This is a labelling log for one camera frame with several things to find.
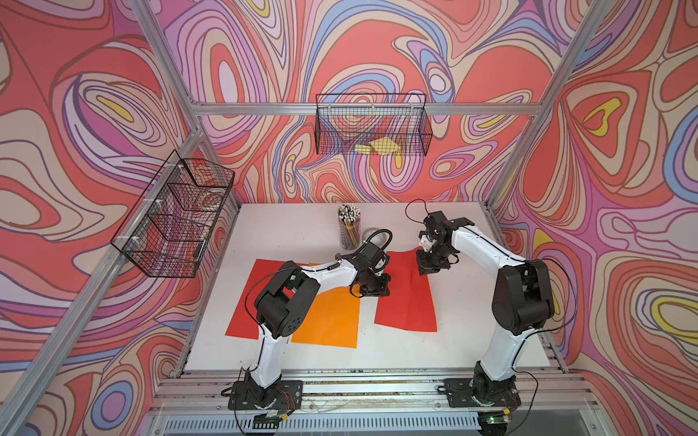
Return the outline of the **orange paper sheet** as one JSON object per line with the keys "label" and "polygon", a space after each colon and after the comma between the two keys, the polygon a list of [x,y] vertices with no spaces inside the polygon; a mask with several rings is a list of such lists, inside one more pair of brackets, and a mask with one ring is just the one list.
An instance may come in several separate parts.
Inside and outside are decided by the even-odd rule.
{"label": "orange paper sheet", "polygon": [[291,341],[355,349],[359,321],[360,301],[350,294],[347,287],[332,289],[316,297]]}

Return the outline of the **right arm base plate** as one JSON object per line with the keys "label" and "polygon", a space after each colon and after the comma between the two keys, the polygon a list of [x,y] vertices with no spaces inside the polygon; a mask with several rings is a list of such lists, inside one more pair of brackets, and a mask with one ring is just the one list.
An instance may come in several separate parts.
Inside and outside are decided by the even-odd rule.
{"label": "right arm base plate", "polygon": [[451,408],[515,410],[522,404],[515,376],[504,381],[490,381],[483,376],[445,379],[436,390],[446,396]]}

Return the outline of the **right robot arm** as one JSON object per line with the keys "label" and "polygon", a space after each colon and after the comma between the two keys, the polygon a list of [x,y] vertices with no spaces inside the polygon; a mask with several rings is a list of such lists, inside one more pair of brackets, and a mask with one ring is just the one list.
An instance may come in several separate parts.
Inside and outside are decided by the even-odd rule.
{"label": "right robot arm", "polygon": [[472,392],[481,404],[512,392],[516,363],[528,338],[554,315],[554,298],[545,262],[527,260],[482,233],[467,218],[427,214],[416,252],[421,275],[448,270],[452,256],[465,254],[496,280],[491,304],[496,330],[485,356],[476,363]]}

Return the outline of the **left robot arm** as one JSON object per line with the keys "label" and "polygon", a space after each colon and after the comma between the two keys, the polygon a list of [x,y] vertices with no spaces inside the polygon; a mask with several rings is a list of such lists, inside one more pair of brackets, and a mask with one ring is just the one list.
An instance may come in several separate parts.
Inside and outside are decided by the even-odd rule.
{"label": "left robot arm", "polygon": [[248,372],[254,387],[265,392],[280,380],[287,338],[303,324],[318,295],[346,287],[357,299],[387,296],[391,277],[385,269],[389,262],[384,247],[365,242],[324,265],[284,263],[254,301],[262,334],[258,362]]}

